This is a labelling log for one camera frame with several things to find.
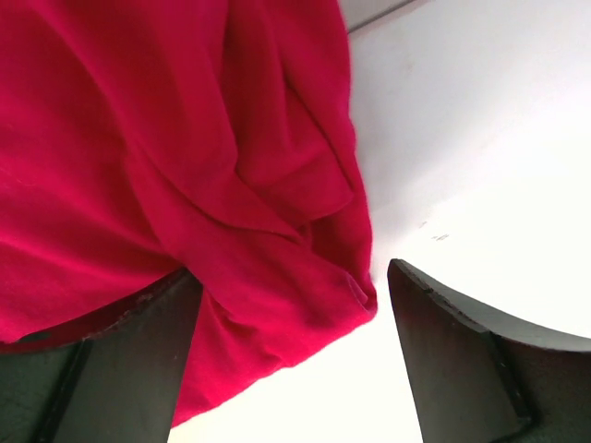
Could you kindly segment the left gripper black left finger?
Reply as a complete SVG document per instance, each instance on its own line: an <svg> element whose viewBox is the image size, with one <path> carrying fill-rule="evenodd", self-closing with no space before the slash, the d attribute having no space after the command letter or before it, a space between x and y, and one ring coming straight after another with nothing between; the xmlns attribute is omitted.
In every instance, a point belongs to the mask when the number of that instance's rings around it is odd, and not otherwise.
<svg viewBox="0 0 591 443"><path fill-rule="evenodd" d="M181 269L2 344L2 441L166 441L201 295L200 283Z"/></svg>

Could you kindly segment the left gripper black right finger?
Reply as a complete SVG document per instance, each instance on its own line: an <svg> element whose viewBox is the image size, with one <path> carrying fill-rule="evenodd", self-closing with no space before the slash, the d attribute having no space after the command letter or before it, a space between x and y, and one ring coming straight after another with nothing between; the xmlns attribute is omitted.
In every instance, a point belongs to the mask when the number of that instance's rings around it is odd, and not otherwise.
<svg viewBox="0 0 591 443"><path fill-rule="evenodd" d="M590 440L590 340L538 326L436 281L388 268L423 441Z"/></svg>

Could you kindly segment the crimson red t shirt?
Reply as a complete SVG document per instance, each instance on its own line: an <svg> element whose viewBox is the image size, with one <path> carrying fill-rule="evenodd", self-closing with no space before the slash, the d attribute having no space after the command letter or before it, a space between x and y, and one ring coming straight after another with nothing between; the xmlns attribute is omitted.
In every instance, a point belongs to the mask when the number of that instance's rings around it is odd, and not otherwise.
<svg viewBox="0 0 591 443"><path fill-rule="evenodd" d="M179 268L204 289L174 421L370 321L335 1L1 5L1 339Z"/></svg>

